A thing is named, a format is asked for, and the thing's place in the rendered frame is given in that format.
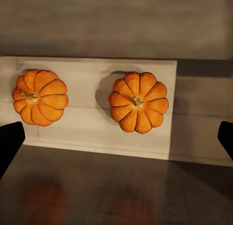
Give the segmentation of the pumpkin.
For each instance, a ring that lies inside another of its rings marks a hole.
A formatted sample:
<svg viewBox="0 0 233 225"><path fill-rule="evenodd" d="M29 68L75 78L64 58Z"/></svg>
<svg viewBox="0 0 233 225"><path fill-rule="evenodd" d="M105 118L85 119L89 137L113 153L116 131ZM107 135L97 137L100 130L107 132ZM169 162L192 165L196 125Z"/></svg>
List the pumpkin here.
<svg viewBox="0 0 233 225"><path fill-rule="evenodd" d="M131 71L113 84L110 115L128 133L145 134L160 127L169 109L167 88L150 72Z"/></svg>
<svg viewBox="0 0 233 225"><path fill-rule="evenodd" d="M22 120L42 127L60 120L69 103L66 84L50 70L27 71L17 79L12 97Z"/></svg>

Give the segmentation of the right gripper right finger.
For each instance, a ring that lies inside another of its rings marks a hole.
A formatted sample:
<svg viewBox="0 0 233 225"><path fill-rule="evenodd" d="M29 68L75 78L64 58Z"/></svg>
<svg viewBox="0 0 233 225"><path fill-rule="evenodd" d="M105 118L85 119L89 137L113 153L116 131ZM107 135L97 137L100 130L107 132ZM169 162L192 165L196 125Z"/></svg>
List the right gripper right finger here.
<svg viewBox="0 0 233 225"><path fill-rule="evenodd" d="M233 160L233 123L222 121L217 137Z"/></svg>

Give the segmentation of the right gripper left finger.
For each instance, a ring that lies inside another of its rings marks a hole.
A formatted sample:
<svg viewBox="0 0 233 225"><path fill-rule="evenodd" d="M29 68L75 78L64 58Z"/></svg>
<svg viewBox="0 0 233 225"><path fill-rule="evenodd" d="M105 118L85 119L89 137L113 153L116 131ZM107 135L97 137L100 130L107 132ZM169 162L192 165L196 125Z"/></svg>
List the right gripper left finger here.
<svg viewBox="0 0 233 225"><path fill-rule="evenodd" d="M0 127L0 179L25 141L21 121Z"/></svg>

